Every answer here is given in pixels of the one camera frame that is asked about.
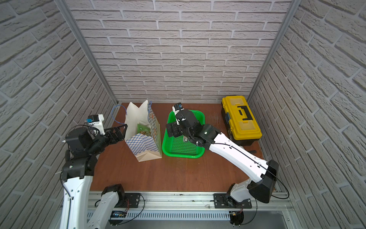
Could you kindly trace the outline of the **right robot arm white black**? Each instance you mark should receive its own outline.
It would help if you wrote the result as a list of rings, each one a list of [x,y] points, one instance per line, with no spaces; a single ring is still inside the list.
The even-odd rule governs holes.
[[[247,174],[246,181],[230,187],[228,195],[232,200],[242,202],[255,198],[269,203],[278,181],[279,164],[276,161],[258,158],[239,147],[214,126],[201,124],[193,112],[182,108],[180,103],[172,109],[175,120],[166,125],[169,137],[185,136],[192,144],[222,156]]]

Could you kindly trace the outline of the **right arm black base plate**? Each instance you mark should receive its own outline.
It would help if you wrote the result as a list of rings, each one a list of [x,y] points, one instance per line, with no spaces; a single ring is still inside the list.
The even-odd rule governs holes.
[[[251,209],[252,203],[250,199],[237,202],[226,193],[213,194],[214,207],[216,209]]]

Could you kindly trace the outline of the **green condiment packet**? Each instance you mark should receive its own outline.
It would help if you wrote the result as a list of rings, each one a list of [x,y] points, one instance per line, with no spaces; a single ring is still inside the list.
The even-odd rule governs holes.
[[[149,126],[138,124],[137,128],[138,128],[138,133],[139,134],[146,135],[146,136],[152,136],[151,135],[151,129],[150,129]]]

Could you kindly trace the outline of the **white blue checkered paper bag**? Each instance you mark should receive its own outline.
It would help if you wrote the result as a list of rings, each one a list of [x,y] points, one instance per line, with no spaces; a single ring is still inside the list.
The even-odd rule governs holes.
[[[114,114],[114,110],[120,107],[125,110],[125,119],[120,121],[115,118],[114,122],[127,125],[125,142],[137,161],[161,159],[163,157],[161,129],[152,110],[152,102],[146,100],[140,106],[132,102],[127,107],[116,105],[111,113]]]

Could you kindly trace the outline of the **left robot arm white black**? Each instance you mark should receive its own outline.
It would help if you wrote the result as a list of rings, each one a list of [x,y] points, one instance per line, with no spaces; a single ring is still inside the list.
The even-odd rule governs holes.
[[[87,220],[89,192],[92,184],[97,156],[109,145],[125,139],[127,125],[100,131],[95,127],[79,125],[65,138],[68,149],[62,167],[60,181],[64,189],[62,229],[104,229],[115,207],[126,202],[122,185],[106,187],[92,218]]]

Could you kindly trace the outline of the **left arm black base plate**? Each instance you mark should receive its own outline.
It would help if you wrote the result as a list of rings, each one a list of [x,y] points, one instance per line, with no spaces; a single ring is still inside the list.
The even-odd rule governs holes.
[[[115,208],[131,208],[137,209],[140,203],[140,193],[124,193],[118,194],[118,202],[115,205]]]

